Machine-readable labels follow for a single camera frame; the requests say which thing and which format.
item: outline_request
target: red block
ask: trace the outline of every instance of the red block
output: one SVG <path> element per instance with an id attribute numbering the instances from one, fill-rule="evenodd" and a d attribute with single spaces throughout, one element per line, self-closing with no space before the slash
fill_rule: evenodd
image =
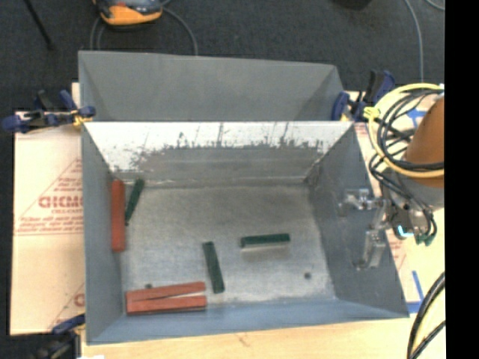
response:
<path id="1" fill-rule="evenodd" d="M 112 182 L 112 250 L 124 251 L 125 237 L 125 184 L 121 179 Z"/>

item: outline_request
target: dark carpet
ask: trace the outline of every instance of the dark carpet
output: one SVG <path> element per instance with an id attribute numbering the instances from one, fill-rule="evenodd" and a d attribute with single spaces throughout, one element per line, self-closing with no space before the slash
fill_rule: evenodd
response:
<path id="1" fill-rule="evenodd" d="M 24 0 L 0 0 L 0 118 L 31 108 L 78 77 L 77 52 L 91 44 L 91 0 L 30 0 L 55 44 L 48 50 Z M 364 90 L 371 70 L 399 85 L 445 82 L 445 0 L 171 0 L 160 20 L 140 31 L 99 27 L 101 49 L 212 57 L 310 61 L 338 67 L 347 90 Z M 25 358 L 46 336 L 9 337 L 12 138 L 0 137 L 0 358 Z"/>

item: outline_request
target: bin floor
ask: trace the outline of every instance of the bin floor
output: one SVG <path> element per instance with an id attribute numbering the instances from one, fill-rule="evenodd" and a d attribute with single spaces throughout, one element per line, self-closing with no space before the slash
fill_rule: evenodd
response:
<path id="1" fill-rule="evenodd" d="M 209 305 L 334 298 L 303 184 L 145 186 L 120 256 L 123 290 L 203 280 Z M 244 236 L 288 233 L 284 245 L 242 249 Z M 202 243 L 213 242 L 225 291 L 214 294 Z"/>

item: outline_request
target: metal bracket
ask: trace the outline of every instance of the metal bracket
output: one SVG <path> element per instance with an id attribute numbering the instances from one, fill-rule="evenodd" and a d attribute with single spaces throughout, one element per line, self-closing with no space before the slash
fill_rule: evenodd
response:
<path id="1" fill-rule="evenodd" d="M 347 215 L 350 207 L 357 210 L 376 209 L 373 220 L 369 225 L 370 229 L 366 230 L 365 233 L 362 258 L 354 263 L 358 270 L 376 268 L 381 262 L 382 254 L 386 248 L 384 229 L 388 227 L 388 222 L 384 221 L 384 216 L 390 205 L 390 200 L 382 197 L 371 197 L 370 190 L 367 188 L 347 190 L 343 201 L 339 203 L 339 213 L 342 216 Z"/>

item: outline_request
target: white wire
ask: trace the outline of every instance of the white wire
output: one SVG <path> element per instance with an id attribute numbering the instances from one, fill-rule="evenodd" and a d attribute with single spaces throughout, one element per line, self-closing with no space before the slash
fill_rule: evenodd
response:
<path id="1" fill-rule="evenodd" d="M 418 34 L 418 43 L 419 43 L 419 77 L 421 82 L 424 82 L 424 53 L 423 53 L 423 45 L 422 45 L 422 33 L 421 33 L 421 27 L 419 26 L 419 21 L 418 18 L 416 17 L 416 13 L 414 9 L 412 9 L 411 4 L 409 3 L 409 0 L 404 0 L 406 3 L 406 6 L 409 9 L 409 12 L 411 12 L 411 16 L 414 19 L 414 24 L 416 27 L 416 32 Z"/>

